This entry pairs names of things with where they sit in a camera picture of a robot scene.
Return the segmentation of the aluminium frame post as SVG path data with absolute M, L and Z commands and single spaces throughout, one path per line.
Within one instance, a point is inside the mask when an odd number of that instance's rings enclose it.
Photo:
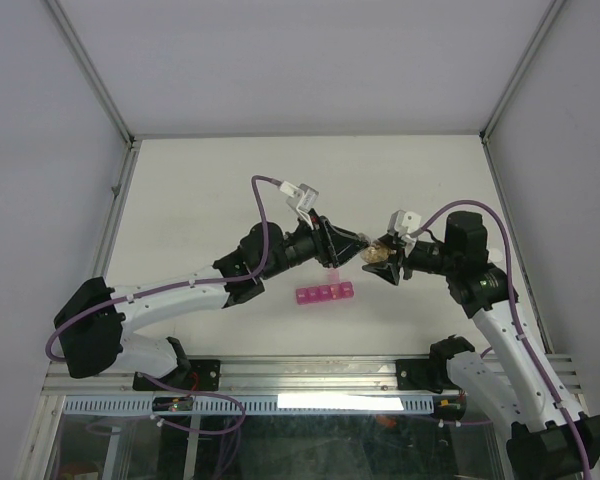
M 126 146 L 132 146 L 135 136 L 116 106 L 62 3 L 57 0 L 43 0 L 42 4 L 115 131 Z
M 488 117 L 488 120 L 479 133 L 481 142 L 483 144 L 489 143 L 489 139 L 495 132 L 508 105 L 525 79 L 528 70 L 531 68 L 531 65 L 539 54 L 541 47 L 551 33 L 557 19 L 568 4 L 569 2 L 567 0 L 551 0 L 549 2 L 520 58 L 515 64 L 515 67 L 509 79 L 507 80 L 501 95 L 499 96 L 493 110 L 491 111 L 491 114 Z

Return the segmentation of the right aluminium frame post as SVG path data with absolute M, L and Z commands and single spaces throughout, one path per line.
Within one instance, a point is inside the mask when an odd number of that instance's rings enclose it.
M 507 80 L 501 95 L 499 96 L 493 110 L 491 111 L 491 114 L 488 117 L 488 120 L 479 133 L 481 142 L 483 144 L 489 143 L 489 139 L 495 132 L 508 105 L 525 79 L 528 70 L 531 68 L 531 65 L 539 54 L 541 47 L 551 33 L 557 19 L 568 4 L 569 2 L 567 0 L 551 0 L 549 2 L 520 58 L 515 64 L 515 67 L 509 79 Z

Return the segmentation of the pink weekly pill organizer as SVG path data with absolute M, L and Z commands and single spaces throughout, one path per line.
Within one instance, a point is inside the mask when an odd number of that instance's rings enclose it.
M 337 269 L 329 271 L 325 283 L 300 287 L 295 290 L 295 300 L 299 306 L 347 300 L 353 298 L 354 295 L 353 284 L 350 281 L 344 281 Z

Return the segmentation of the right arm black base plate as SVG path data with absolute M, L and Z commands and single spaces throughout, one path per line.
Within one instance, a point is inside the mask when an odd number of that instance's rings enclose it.
M 442 394 L 446 390 L 474 392 L 486 386 L 486 371 L 471 370 L 460 355 L 451 358 L 418 357 L 395 361 L 397 389 Z

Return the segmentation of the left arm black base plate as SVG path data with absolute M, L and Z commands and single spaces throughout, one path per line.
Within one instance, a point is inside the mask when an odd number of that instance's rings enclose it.
M 157 377 L 157 380 L 177 389 L 215 392 L 219 388 L 220 370 L 219 359 L 180 359 L 174 371 L 163 377 Z

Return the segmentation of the left aluminium frame post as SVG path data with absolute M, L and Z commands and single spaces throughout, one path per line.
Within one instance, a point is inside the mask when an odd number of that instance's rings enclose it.
M 116 106 L 62 3 L 57 0 L 43 0 L 42 4 L 115 131 L 126 146 L 132 146 L 135 136 Z

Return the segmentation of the clear bottle yellow capsules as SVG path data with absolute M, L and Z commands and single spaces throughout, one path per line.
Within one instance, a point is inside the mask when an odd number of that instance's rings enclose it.
M 360 258 L 366 264 L 376 264 L 386 262 L 393 254 L 394 250 L 392 248 L 376 239 L 360 253 Z

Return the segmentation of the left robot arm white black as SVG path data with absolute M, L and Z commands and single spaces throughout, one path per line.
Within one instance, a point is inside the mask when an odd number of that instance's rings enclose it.
M 212 265 L 152 286 L 111 287 L 104 278 L 82 283 L 54 319 L 58 361 L 74 379 L 110 369 L 147 374 L 168 388 L 189 377 L 185 352 L 175 338 L 151 339 L 141 329 L 184 314 L 244 304 L 265 281 L 307 261 L 336 269 L 368 247 L 363 236 L 311 212 L 292 232 L 258 223 L 237 248 Z

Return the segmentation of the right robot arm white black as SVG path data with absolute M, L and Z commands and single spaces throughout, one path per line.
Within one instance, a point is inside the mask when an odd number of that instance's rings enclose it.
M 452 336 L 430 347 L 430 386 L 454 384 L 473 398 L 504 441 L 517 478 L 591 478 L 600 459 L 600 415 L 585 412 L 535 341 L 509 270 L 489 259 L 482 216 L 450 213 L 442 240 L 420 240 L 420 222 L 413 212 L 393 213 L 372 245 L 380 260 L 367 260 L 364 270 L 393 285 L 415 272 L 444 277 L 504 373 L 498 377 L 469 341 Z

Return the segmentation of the aluminium mounting rail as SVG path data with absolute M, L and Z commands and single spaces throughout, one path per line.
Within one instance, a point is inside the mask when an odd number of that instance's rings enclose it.
M 231 396 L 276 395 L 278 393 L 334 392 L 352 394 L 415 393 L 399 391 L 395 361 L 428 355 L 360 356 L 216 356 L 221 361 L 219 388 Z M 568 355 L 549 354 L 551 365 L 567 389 L 582 393 L 574 363 Z M 109 371 L 94 377 L 74 379 L 64 364 L 51 363 L 42 395 L 139 395 L 134 386 L 140 374 Z

